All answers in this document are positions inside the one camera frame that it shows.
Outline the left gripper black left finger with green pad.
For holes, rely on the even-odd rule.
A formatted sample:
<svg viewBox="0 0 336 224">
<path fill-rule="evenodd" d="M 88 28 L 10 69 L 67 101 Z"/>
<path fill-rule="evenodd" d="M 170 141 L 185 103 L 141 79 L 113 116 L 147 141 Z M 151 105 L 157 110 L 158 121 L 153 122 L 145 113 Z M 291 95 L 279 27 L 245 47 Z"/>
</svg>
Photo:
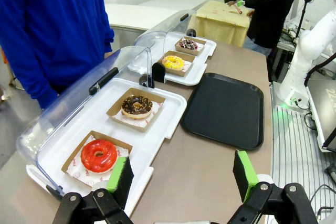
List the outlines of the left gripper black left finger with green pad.
<svg viewBox="0 0 336 224">
<path fill-rule="evenodd" d="M 125 213 L 134 174 L 128 157 L 119 157 L 107 182 L 86 196 L 63 196 L 53 223 L 132 223 Z"/>
</svg>

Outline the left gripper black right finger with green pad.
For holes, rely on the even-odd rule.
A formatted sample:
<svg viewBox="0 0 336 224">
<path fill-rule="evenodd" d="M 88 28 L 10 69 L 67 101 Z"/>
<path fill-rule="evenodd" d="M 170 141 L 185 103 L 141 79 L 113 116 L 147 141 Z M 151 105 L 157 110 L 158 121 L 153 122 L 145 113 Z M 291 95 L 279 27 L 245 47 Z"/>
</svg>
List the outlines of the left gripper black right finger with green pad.
<svg viewBox="0 0 336 224">
<path fill-rule="evenodd" d="M 262 216 L 273 216 L 277 223 L 317 223 L 301 184 L 283 188 L 260 181 L 245 151 L 235 151 L 233 174 L 242 200 L 228 223 L 258 223 Z"/>
</svg>

